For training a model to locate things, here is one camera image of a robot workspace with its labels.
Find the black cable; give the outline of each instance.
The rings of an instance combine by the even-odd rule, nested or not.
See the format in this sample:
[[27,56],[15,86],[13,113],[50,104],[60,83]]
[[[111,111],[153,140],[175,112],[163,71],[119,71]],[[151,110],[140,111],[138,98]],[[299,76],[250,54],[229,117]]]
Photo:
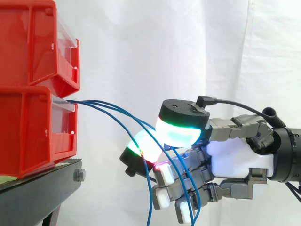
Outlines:
[[[139,176],[141,176],[141,177],[146,178],[145,175],[142,175],[142,174],[140,174],[140,173],[136,173],[136,174],[139,175]],[[150,181],[157,183],[156,179],[155,179],[155,178],[152,178],[151,176],[150,176]]]
[[255,109],[253,109],[249,106],[243,105],[243,104],[238,103],[238,102],[230,101],[230,100],[219,100],[219,99],[217,99],[216,103],[234,105],[234,106],[237,106],[237,107],[244,108],[248,111],[251,111],[254,114],[259,115],[262,118],[264,118],[268,122],[268,124],[270,124],[274,128],[284,128],[284,127],[286,127],[285,123],[276,115],[276,111],[271,107],[265,108],[261,113],[261,112],[255,110]]
[[285,184],[288,189],[290,189],[290,191],[293,193],[293,195],[298,199],[299,202],[301,202],[301,197],[295,192],[294,189],[292,189],[288,184]]
[[292,185],[290,182],[286,182],[285,184],[291,189],[293,189],[295,192],[297,192],[299,195],[301,195],[301,191],[298,188],[296,188],[294,185]]

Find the white finger pad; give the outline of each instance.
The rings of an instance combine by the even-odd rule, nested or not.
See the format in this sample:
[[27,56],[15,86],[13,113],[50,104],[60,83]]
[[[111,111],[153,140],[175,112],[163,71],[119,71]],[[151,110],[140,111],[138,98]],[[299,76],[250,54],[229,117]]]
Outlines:
[[171,205],[169,195],[166,188],[161,188],[156,191],[157,200],[160,206],[160,209],[167,208]]
[[181,216],[183,219],[183,223],[191,223],[190,212],[187,202],[181,202],[180,204]]
[[171,185],[174,183],[174,175],[171,171],[169,164],[165,163],[159,166],[162,178],[164,180],[165,186]]

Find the robotic hand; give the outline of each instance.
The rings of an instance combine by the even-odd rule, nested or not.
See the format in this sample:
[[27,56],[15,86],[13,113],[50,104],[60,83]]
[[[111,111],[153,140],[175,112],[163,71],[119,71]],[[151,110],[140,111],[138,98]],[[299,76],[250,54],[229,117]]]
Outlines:
[[[209,119],[205,107],[216,103],[236,105],[256,115]],[[260,113],[236,102],[211,97],[199,97],[195,103],[166,100],[159,113],[156,134],[166,145],[191,147],[180,157],[198,188],[201,203],[177,157],[172,160],[181,173],[190,203],[169,160],[157,164],[147,162],[157,182],[152,188],[154,208],[167,208],[175,201],[180,224],[191,223],[189,205],[196,210],[199,205],[217,202],[222,197],[252,199],[267,185],[267,179],[301,182],[301,129],[287,128],[272,108]],[[131,152],[126,149],[120,157],[128,166],[126,173],[145,174],[139,156],[133,158],[128,153]],[[214,177],[225,180],[219,185],[211,183]]]

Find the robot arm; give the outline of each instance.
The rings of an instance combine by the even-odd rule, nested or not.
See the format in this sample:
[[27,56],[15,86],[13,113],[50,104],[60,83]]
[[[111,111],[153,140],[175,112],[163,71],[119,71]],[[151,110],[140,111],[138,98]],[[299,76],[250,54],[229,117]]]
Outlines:
[[[196,103],[189,105],[200,113],[205,111]],[[241,115],[231,120],[211,119],[202,131],[206,134],[181,155],[199,188],[201,206],[222,197],[252,199],[253,192],[267,184],[267,178],[301,181],[301,129],[272,129],[261,116]],[[173,160],[196,210],[199,203],[192,183],[179,160]],[[153,171],[157,181],[152,189],[154,208],[163,209],[175,201],[179,223],[190,223],[189,204],[170,161],[156,164]],[[218,185],[210,183],[214,177],[227,179]]]

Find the black connector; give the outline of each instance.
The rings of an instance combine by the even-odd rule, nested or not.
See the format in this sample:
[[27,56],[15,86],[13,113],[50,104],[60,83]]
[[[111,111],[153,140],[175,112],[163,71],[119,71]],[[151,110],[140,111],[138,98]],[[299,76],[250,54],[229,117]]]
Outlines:
[[217,98],[207,97],[207,96],[199,96],[196,104],[199,107],[205,108],[206,106],[217,104]]

